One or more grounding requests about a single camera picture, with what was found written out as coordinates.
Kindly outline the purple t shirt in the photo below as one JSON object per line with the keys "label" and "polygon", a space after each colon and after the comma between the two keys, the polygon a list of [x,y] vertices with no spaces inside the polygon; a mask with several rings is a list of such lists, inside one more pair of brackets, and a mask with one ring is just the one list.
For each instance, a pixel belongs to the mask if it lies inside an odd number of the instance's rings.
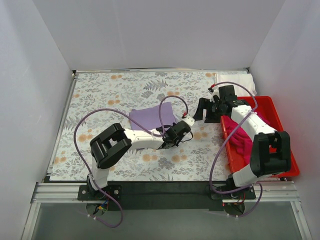
{"label": "purple t shirt", "polygon": [[171,103],[144,109],[132,109],[129,113],[131,130],[128,138],[132,140],[132,149],[160,149],[164,144],[162,132],[157,130],[162,122],[171,126],[176,122]]}

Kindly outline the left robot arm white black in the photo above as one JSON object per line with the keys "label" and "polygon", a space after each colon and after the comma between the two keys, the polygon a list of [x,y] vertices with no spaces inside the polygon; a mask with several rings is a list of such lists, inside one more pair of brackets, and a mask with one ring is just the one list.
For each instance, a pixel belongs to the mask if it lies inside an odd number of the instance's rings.
{"label": "left robot arm white black", "polygon": [[126,152],[130,150],[162,150],[177,147],[185,135],[191,132],[193,118],[185,118],[172,126],[152,129],[150,133],[143,130],[123,128],[120,123],[112,124],[90,142],[92,156],[91,173],[87,177],[89,194],[95,200],[106,196],[108,174]]}

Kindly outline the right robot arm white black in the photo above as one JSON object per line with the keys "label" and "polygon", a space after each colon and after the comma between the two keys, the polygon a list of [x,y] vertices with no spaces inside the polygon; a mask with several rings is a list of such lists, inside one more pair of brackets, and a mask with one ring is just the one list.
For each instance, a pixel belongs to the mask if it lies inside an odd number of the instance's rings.
{"label": "right robot arm white black", "polygon": [[232,173],[225,187],[211,187],[213,192],[227,194],[232,199],[239,198],[245,189],[259,180],[286,173],[292,166],[289,134],[276,130],[261,119],[255,107],[238,98],[235,86],[235,83],[229,81],[218,83],[219,94],[213,94],[211,98],[200,98],[193,116],[195,121],[204,120],[205,123],[219,123],[222,116],[228,116],[237,125],[224,144],[238,129],[243,129],[252,142],[249,163]]}

